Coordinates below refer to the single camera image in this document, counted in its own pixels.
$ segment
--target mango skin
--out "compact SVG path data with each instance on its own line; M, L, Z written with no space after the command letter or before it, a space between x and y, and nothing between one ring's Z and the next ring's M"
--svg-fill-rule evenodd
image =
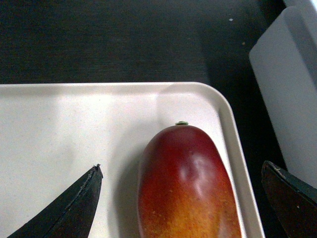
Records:
M175 125L147 145L139 166L141 238L240 238L231 183L214 142Z

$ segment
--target black surface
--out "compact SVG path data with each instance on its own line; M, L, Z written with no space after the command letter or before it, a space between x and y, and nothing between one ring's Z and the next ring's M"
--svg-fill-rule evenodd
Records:
M263 164L262 183L289 238L317 237L317 189L270 161Z
M218 89L235 115L266 237L286 237L261 185L265 160L285 164L248 59L282 0L0 4L1 83L198 81Z

